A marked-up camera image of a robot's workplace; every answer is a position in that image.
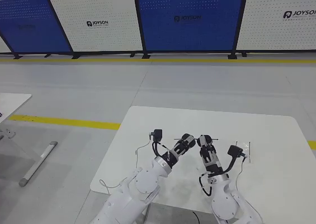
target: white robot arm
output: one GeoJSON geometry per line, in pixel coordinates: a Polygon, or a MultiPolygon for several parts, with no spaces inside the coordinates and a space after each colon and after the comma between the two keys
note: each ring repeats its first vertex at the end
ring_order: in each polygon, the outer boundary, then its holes
{"type": "Polygon", "coordinates": [[[213,198],[211,209],[218,224],[232,223],[230,221],[236,218],[234,224],[262,224],[259,214],[243,198],[240,192],[236,189],[231,190],[229,186],[231,180],[227,172],[231,170],[237,157],[242,156],[244,160],[246,159],[247,156],[242,152],[243,150],[237,146],[230,146],[228,154],[232,156],[232,160],[229,167],[224,171],[216,155],[211,137],[200,136],[197,144],[200,146],[200,156],[207,171],[207,181],[211,184],[209,192],[204,189],[201,177],[199,182],[204,193],[213,198]]]}
{"type": "Polygon", "coordinates": [[[173,149],[161,156],[157,151],[161,139],[162,130],[155,130],[153,151],[156,158],[152,161],[152,167],[147,170],[139,167],[126,178],[90,224],[132,224],[158,195],[160,191],[158,178],[160,176],[166,178],[178,162],[179,156],[195,145],[194,137],[184,134],[173,149]]]}

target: small table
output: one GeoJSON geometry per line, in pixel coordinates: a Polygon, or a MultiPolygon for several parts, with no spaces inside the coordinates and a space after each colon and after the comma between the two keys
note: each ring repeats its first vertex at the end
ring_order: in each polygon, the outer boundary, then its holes
{"type": "MultiPolygon", "coordinates": [[[[154,129],[163,130],[161,142],[168,148],[184,133],[219,138],[214,145],[225,169],[230,162],[228,145],[223,147],[219,141],[251,142],[251,163],[244,164],[239,190],[264,222],[316,223],[316,159],[296,120],[289,116],[133,106],[100,164],[91,190],[107,193],[100,179],[112,186],[130,175],[135,169],[135,150],[148,143],[148,133],[154,129]]],[[[160,178],[161,191],[153,202],[211,213],[210,198],[198,182],[205,172],[199,150],[196,144],[179,158],[168,178],[160,178]]],[[[154,158],[150,145],[140,149],[138,167],[150,167],[154,158]]],[[[237,159],[229,172],[233,182],[240,163],[237,159]]]]}
{"type": "MultiPolygon", "coordinates": [[[[2,124],[7,118],[9,118],[15,111],[17,111],[20,107],[22,107],[30,98],[31,94],[7,94],[0,93],[0,112],[2,113],[2,117],[0,117],[0,127],[3,129],[3,133],[7,135],[9,139],[13,138],[16,133],[10,131],[9,128],[5,127],[2,124]]],[[[19,185],[25,186],[27,182],[30,180],[32,175],[41,165],[41,163],[46,159],[47,155],[51,152],[51,150],[57,145],[57,142],[51,142],[49,146],[45,149],[42,155],[37,155],[34,151],[30,149],[23,149],[27,155],[29,155],[32,159],[35,160],[33,166],[29,169],[26,175],[20,180],[19,185]]]]}

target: cable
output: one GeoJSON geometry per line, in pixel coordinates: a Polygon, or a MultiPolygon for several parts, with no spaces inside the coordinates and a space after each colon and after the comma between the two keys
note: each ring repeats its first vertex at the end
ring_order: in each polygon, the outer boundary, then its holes
{"type": "Polygon", "coordinates": [[[137,148],[135,150],[135,154],[136,154],[136,163],[135,163],[135,168],[138,168],[138,150],[140,150],[141,148],[144,148],[145,146],[147,146],[148,144],[150,144],[151,142],[151,138],[149,137],[149,142],[143,146],[140,146],[139,148],[137,148]]]}
{"type": "Polygon", "coordinates": [[[126,178],[122,179],[122,180],[119,182],[119,184],[118,184],[117,186],[107,186],[107,184],[106,184],[106,183],[104,182],[104,180],[102,180],[102,179],[100,179],[100,184],[101,184],[102,186],[105,186],[106,189],[107,189],[108,194],[110,194],[110,193],[109,193],[109,188],[117,188],[117,187],[119,187],[125,179],[126,179],[126,178]]]}
{"type": "MultiPolygon", "coordinates": [[[[237,175],[236,181],[235,181],[235,185],[236,185],[236,190],[237,190],[237,191],[238,191],[237,180],[238,180],[240,174],[243,172],[243,162],[244,162],[244,161],[245,161],[245,159],[241,162],[241,171],[240,171],[240,173],[237,175]]],[[[261,222],[263,223],[263,218],[262,218],[261,214],[254,208],[254,206],[252,206],[252,205],[250,204],[250,202],[248,202],[246,199],[245,199],[245,201],[247,202],[247,204],[249,204],[249,205],[251,206],[251,208],[253,208],[253,210],[254,210],[255,212],[257,212],[258,216],[259,216],[260,219],[261,219],[261,222]]]]}
{"type": "Polygon", "coordinates": [[[161,144],[160,142],[153,142],[152,143],[152,147],[153,147],[153,152],[154,154],[157,156],[157,157],[162,157],[159,152],[158,152],[158,144],[161,145],[163,148],[165,148],[168,152],[168,160],[170,160],[170,151],[169,151],[169,148],[166,147],[165,145],[161,144]]]}
{"type": "MultiPolygon", "coordinates": [[[[150,144],[150,141],[151,141],[151,140],[152,140],[152,139],[151,139],[151,137],[149,136],[149,142],[148,142],[147,144],[143,145],[143,146],[140,146],[139,148],[137,148],[137,149],[135,150],[135,154],[136,154],[135,168],[138,168],[138,150],[141,149],[141,148],[144,148],[145,146],[147,146],[148,144],[150,144]]],[[[108,185],[104,182],[104,180],[102,180],[102,179],[100,179],[100,184],[101,184],[102,186],[104,186],[104,187],[107,189],[108,194],[110,194],[109,188],[117,188],[117,187],[119,187],[119,186],[121,185],[121,183],[122,183],[125,179],[126,179],[126,178],[122,179],[122,180],[119,182],[119,184],[117,184],[116,186],[108,186],[108,185]]]]}
{"type": "Polygon", "coordinates": [[[200,186],[201,186],[201,188],[202,188],[202,191],[203,191],[208,197],[211,196],[211,194],[212,194],[212,192],[213,192],[213,187],[210,186],[210,192],[209,192],[209,193],[206,192],[204,186],[202,185],[201,178],[202,178],[203,176],[205,176],[206,174],[209,174],[209,173],[211,174],[211,172],[205,172],[205,173],[203,173],[203,174],[201,174],[201,175],[199,176],[199,183],[200,183],[200,186]]]}
{"type": "Polygon", "coordinates": [[[198,218],[197,214],[193,212],[193,214],[196,216],[198,223],[200,224],[200,219],[198,218]]]}

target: floor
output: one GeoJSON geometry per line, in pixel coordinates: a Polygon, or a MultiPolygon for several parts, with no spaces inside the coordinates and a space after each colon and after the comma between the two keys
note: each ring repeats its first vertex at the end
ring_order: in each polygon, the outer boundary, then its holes
{"type": "MultiPolygon", "coordinates": [[[[316,55],[250,58],[316,59],[316,55]]],[[[132,105],[287,115],[298,121],[307,140],[316,141],[316,64],[0,62],[0,92],[33,95],[17,114],[114,123],[122,122],[132,105]]],[[[59,145],[20,188],[18,181],[33,161],[7,138],[0,141],[0,223],[89,222],[107,199],[90,191],[89,185],[116,131],[6,124],[17,132],[13,140],[21,147],[42,152],[51,141],[59,145]]],[[[197,215],[201,223],[216,223],[210,214],[197,215]]],[[[147,223],[197,223],[197,219],[190,211],[154,204],[147,223]]]]}

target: blue panel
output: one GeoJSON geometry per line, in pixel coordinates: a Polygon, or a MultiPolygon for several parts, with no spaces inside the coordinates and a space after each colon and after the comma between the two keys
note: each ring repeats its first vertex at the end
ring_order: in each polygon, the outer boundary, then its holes
{"type": "Polygon", "coordinates": [[[69,52],[48,0],[0,1],[0,32],[14,52],[69,52]]]}
{"type": "Polygon", "coordinates": [[[139,0],[147,50],[232,50],[241,0],[139,0]]]}

